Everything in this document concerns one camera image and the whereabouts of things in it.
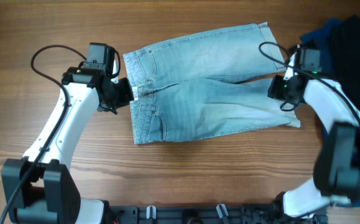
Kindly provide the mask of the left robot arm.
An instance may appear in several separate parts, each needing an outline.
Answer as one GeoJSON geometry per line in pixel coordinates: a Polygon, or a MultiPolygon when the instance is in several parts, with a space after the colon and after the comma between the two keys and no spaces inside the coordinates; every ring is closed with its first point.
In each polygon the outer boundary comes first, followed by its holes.
{"type": "Polygon", "coordinates": [[[71,67],[59,100],[37,140],[21,159],[7,159],[1,178],[6,206],[0,223],[109,223],[109,203],[81,197],[70,174],[80,136],[96,111],[127,105],[132,92],[120,69],[71,67]]]}

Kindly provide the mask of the light blue denim shorts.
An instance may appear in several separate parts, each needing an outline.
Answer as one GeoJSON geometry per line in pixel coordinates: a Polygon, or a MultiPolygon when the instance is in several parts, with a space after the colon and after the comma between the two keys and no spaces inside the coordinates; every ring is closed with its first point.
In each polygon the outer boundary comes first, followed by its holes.
{"type": "Polygon", "coordinates": [[[124,54],[134,93],[136,144],[184,142],[287,125],[293,111],[269,98],[285,70],[267,23],[208,30],[124,54]]]}

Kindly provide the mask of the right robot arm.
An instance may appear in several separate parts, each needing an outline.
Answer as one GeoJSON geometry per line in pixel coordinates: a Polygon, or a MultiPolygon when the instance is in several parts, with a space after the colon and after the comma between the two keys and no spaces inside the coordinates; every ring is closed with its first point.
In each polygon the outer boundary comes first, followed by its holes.
{"type": "Polygon", "coordinates": [[[329,206],[360,207],[360,112],[333,80],[294,75],[273,78],[270,98],[294,99],[310,105],[328,133],[315,162],[313,176],[277,197],[282,216],[307,219],[329,206]]]}

